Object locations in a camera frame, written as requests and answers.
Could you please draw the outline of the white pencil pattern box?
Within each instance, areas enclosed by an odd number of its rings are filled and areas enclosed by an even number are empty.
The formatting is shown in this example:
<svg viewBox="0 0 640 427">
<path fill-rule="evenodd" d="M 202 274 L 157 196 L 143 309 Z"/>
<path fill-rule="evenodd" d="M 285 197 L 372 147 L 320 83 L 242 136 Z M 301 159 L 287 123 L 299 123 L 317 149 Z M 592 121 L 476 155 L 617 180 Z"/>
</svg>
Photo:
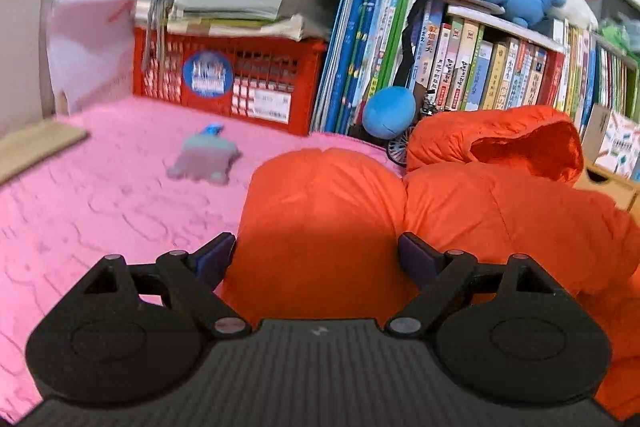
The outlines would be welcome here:
<svg viewBox="0 0 640 427">
<path fill-rule="evenodd" d="M 639 181 L 639 124 L 600 104 L 593 106 L 582 138 L 585 158 L 628 180 Z"/>
</svg>

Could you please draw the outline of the grey small plush toy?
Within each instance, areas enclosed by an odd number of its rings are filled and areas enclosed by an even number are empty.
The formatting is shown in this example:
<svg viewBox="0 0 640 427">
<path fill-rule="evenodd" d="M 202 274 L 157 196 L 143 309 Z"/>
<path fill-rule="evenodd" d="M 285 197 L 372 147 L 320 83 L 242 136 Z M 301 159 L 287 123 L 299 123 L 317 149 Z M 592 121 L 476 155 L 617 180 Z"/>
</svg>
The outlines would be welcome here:
<svg viewBox="0 0 640 427">
<path fill-rule="evenodd" d="M 169 179 L 206 181 L 226 185 L 232 165 L 241 157 L 239 147 L 221 135 L 222 124 L 209 124 L 183 142 L 175 162 L 166 169 Z"/>
</svg>

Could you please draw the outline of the row of upright books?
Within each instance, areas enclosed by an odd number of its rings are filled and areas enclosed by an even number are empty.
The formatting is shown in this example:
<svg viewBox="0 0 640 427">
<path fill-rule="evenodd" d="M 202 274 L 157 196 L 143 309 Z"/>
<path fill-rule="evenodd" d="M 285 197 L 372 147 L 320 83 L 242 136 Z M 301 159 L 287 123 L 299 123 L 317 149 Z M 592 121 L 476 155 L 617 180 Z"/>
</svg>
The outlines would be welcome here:
<svg viewBox="0 0 640 427">
<path fill-rule="evenodd" d="M 401 148 L 414 124 L 444 110 L 549 105 L 585 130 L 600 104 L 639 116 L 639 24 L 582 29 L 549 13 L 532 27 L 482 0 L 341 0 L 310 127 L 363 133 L 367 101 L 387 87 L 416 100 L 410 127 L 380 140 Z"/>
</svg>

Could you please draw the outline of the red plastic crate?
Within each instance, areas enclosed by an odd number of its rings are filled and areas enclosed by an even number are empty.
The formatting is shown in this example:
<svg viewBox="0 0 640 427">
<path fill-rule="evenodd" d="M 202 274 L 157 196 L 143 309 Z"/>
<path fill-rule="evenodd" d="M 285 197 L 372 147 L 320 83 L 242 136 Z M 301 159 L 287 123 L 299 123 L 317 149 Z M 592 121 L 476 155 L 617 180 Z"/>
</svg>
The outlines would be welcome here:
<svg viewBox="0 0 640 427">
<path fill-rule="evenodd" d="M 134 30 L 134 94 L 295 135 L 309 132 L 326 43 Z"/>
</svg>

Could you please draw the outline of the orange puffer jacket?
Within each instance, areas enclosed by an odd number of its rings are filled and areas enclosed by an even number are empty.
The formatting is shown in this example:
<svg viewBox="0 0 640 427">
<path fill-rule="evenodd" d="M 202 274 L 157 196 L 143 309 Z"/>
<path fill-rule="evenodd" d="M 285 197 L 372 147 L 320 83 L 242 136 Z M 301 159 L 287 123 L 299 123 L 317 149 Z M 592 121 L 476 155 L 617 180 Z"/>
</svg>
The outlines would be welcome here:
<svg viewBox="0 0 640 427">
<path fill-rule="evenodd" d="M 416 297 L 398 237 L 481 262 L 534 258 L 613 348 L 598 402 L 639 410 L 639 228 L 608 196 L 576 187 L 579 135 L 548 106 L 423 119 L 405 174 L 353 150 L 294 150 L 253 174 L 221 298 L 263 319 L 385 322 Z"/>
</svg>

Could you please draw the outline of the wooden board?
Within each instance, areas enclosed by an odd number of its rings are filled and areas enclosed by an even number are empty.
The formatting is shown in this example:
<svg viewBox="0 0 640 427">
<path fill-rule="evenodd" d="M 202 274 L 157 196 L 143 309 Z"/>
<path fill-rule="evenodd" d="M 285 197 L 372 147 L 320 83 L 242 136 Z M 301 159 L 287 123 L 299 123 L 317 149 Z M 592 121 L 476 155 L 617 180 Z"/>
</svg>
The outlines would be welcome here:
<svg viewBox="0 0 640 427">
<path fill-rule="evenodd" d="M 61 153 L 89 136 L 85 129 L 57 119 L 30 124 L 1 138 L 0 183 L 5 184 L 41 161 Z"/>
</svg>

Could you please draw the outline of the blue round ball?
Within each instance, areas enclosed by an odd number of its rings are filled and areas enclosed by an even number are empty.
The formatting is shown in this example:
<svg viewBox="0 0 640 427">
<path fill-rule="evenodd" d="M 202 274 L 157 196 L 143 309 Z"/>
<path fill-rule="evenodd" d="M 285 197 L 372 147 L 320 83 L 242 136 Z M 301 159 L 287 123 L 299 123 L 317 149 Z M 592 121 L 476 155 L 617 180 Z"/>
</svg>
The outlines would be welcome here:
<svg viewBox="0 0 640 427">
<path fill-rule="evenodd" d="M 367 101 L 362 113 L 362 127 L 376 139 L 396 138 L 412 124 L 416 100 L 404 87 L 387 87 Z"/>
</svg>

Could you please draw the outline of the pink patterned blanket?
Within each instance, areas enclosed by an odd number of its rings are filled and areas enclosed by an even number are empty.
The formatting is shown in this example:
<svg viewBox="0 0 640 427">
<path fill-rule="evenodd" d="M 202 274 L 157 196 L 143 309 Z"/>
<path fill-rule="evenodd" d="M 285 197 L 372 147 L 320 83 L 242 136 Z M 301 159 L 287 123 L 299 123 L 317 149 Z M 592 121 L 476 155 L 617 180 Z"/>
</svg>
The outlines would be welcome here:
<svg viewBox="0 0 640 427">
<path fill-rule="evenodd" d="M 216 117 L 166 103 L 126 98 L 70 118 L 88 132 L 69 148 L 1 190 L 1 414 L 18 421 L 40 400 L 26 367 L 29 334 L 97 261 L 131 263 L 171 249 L 194 251 L 238 227 L 254 170 L 306 147 L 341 147 L 377 161 L 379 147 L 341 135 L 305 138 L 223 119 L 240 150 L 226 185 L 169 179 L 184 139 Z"/>
</svg>

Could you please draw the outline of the wooden drawer organizer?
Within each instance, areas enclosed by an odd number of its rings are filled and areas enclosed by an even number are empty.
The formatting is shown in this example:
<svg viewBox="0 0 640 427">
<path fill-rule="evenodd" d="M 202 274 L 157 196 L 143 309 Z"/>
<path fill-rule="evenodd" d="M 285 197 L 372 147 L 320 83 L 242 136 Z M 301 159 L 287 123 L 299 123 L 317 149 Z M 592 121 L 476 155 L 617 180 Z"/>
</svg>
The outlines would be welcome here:
<svg viewBox="0 0 640 427">
<path fill-rule="evenodd" d="M 577 190 L 595 191 L 613 199 L 617 208 L 628 211 L 639 220 L 639 183 L 587 161 L 576 181 Z"/>
</svg>

